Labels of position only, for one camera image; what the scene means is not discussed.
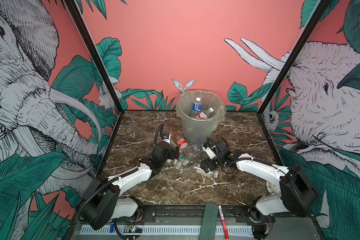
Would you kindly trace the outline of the green label clear bottle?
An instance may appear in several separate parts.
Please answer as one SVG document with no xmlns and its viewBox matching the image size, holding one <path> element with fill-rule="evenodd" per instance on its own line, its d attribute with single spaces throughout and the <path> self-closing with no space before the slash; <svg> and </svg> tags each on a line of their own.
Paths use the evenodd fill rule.
<svg viewBox="0 0 360 240">
<path fill-rule="evenodd" d="M 174 166 L 179 169 L 181 166 L 187 166 L 190 161 L 184 156 L 180 155 L 178 159 L 174 160 Z"/>
</svg>

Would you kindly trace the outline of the red label cola bottle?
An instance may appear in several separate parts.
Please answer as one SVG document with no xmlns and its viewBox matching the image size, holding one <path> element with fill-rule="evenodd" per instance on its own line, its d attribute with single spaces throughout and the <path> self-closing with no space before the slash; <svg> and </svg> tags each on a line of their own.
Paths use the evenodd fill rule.
<svg viewBox="0 0 360 240">
<path fill-rule="evenodd" d="M 185 138 L 177 132 L 173 132 L 173 139 L 180 150 L 186 149 L 189 146 Z"/>
</svg>

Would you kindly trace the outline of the red white label water bottle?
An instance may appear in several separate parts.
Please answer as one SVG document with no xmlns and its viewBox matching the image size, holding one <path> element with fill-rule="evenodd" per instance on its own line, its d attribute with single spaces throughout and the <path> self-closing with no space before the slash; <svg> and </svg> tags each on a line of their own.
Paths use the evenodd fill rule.
<svg viewBox="0 0 360 240">
<path fill-rule="evenodd" d="M 207 110 L 200 112 L 197 115 L 197 119 L 198 120 L 207 120 L 210 118 L 210 116 L 212 115 L 213 112 L 214 112 L 213 108 L 208 108 Z"/>
</svg>

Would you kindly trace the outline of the blue label crushed bottle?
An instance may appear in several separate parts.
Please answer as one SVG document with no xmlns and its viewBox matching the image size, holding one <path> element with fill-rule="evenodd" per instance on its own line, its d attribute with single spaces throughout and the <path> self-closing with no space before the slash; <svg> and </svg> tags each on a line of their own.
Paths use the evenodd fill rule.
<svg viewBox="0 0 360 240">
<path fill-rule="evenodd" d="M 193 107 L 192 107 L 192 113 L 191 113 L 191 117 L 197 117 L 197 115 L 202 111 L 202 102 L 201 102 L 202 98 L 201 97 L 196 97 L 196 100 L 193 102 Z"/>
</svg>

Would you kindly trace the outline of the yellow white label bottle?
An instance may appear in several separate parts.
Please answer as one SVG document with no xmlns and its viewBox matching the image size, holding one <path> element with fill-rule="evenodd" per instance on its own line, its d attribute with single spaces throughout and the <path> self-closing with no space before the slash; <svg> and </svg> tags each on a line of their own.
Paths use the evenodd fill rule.
<svg viewBox="0 0 360 240">
<path fill-rule="evenodd" d="M 218 175 L 219 175 L 219 172 L 218 171 L 209 171 L 208 173 L 206 173 L 203 169 L 199 168 L 199 167 L 194 167 L 195 169 L 195 172 L 199 175 L 203 175 L 205 177 L 208 177 L 208 178 L 217 178 Z"/>
</svg>

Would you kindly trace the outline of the clear bottle white cap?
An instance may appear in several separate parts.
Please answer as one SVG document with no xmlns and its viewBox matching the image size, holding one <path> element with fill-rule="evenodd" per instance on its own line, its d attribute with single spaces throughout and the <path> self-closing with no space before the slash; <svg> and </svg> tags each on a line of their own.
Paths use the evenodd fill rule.
<svg viewBox="0 0 360 240">
<path fill-rule="evenodd" d="M 194 144 L 192 146 L 194 152 L 203 152 L 204 151 L 203 147 L 204 147 L 203 144 Z"/>
</svg>

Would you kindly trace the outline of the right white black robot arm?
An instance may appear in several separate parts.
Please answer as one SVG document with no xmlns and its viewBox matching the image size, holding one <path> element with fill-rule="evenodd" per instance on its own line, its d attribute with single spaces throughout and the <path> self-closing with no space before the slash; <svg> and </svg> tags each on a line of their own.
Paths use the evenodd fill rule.
<svg viewBox="0 0 360 240">
<path fill-rule="evenodd" d="M 298 166 L 279 166 L 259 160 L 241 150 L 231 151 L 224 140 L 203 144 L 208 155 L 201 162 L 201 169 L 210 173 L 225 167 L 257 176 L 271 188 L 268 196 L 260 196 L 247 208 L 246 216 L 254 223 L 261 223 L 273 214 L 291 213 L 305 217 L 318 198 L 318 191 L 306 172 Z"/>
</svg>

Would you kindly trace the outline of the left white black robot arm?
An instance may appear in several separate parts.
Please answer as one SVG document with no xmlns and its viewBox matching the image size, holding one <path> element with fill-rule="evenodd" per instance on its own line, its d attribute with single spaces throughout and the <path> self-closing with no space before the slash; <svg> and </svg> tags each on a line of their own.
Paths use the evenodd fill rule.
<svg viewBox="0 0 360 240">
<path fill-rule="evenodd" d="M 87 187 L 76 207 L 76 221 L 83 219 L 94 230 L 99 230 L 110 220 L 131 217 L 139 208 L 139 201 L 120 196 L 132 187 L 146 182 L 162 170 L 167 160 L 180 156 L 179 147 L 161 141 L 138 165 L 116 176 L 97 176 Z"/>
</svg>

